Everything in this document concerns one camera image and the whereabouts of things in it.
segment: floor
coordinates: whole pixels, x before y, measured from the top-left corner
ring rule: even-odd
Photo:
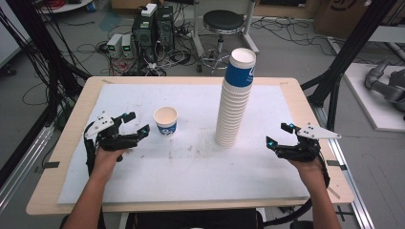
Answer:
[[[115,13],[111,11],[108,4],[104,3],[94,13],[79,9],[60,13],[57,18],[60,20],[60,29],[70,48],[82,65],[92,75],[108,75],[107,61],[102,55],[94,52],[94,46],[98,42],[107,41],[108,37],[116,32],[129,32],[132,15]],[[325,39],[314,39],[313,42],[318,45],[309,45],[308,41],[293,43],[285,40],[290,39],[289,36],[294,40],[305,39],[305,35],[299,35],[303,33],[308,37],[317,36],[312,31],[310,21],[297,23],[297,21],[268,20],[260,24],[255,22],[258,19],[260,18],[253,20],[254,24],[250,31],[252,39],[261,52],[257,56],[255,77],[294,77],[300,83],[304,83],[323,73],[333,61],[333,52]],[[280,23],[285,25],[282,29],[280,29]],[[51,28],[50,33],[54,36],[59,49],[66,51]],[[207,35],[206,31],[202,31],[202,34],[203,46],[206,49],[213,47],[217,38]],[[185,43],[188,48],[192,48],[187,41]],[[224,48],[228,51],[244,45],[238,36],[225,38]],[[372,42],[363,49],[355,62],[376,63],[385,57],[389,57],[392,63],[399,66],[404,64],[384,44]],[[43,85],[38,85],[40,80],[35,77],[29,60],[23,54],[18,54],[11,63],[17,69],[17,74],[0,77],[0,125],[3,129],[0,133],[0,166],[4,165],[42,113],[45,108],[42,103],[46,101],[45,88]],[[209,75],[207,68],[203,68],[202,73],[197,73],[195,64],[172,67],[166,72],[167,76]],[[215,72],[215,76],[223,75],[224,72]],[[335,131],[343,136],[339,140],[340,147],[371,215],[374,227],[404,228],[405,183],[400,181],[401,175],[405,172],[403,168],[404,134],[375,131],[344,79],[341,82],[335,124]],[[1,213],[2,228],[57,228],[59,226],[63,216],[36,217],[29,216],[25,212],[34,187],[41,176],[34,169],[41,165],[45,156],[45,160],[49,156],[46,153],[52,151],[52,146],[59,135],[60,132],[55,131],[50,144],[35,162],[32,171],[24,179],[7,208]],[[346,205],[339,207],[343,212],[350,211]],[[266,209],[267,219],[279,218],[282,215],[277,208]],[[310,218],[310,214],[303,217],[303,219]],[[106,220],[108,228],[117,228],[119,214],[106,214]],[[344,216],[344,220],[340,220],[343,228],[357,227],[352,216]],[[273,228],[282,229],[288,226],[285,224]]]

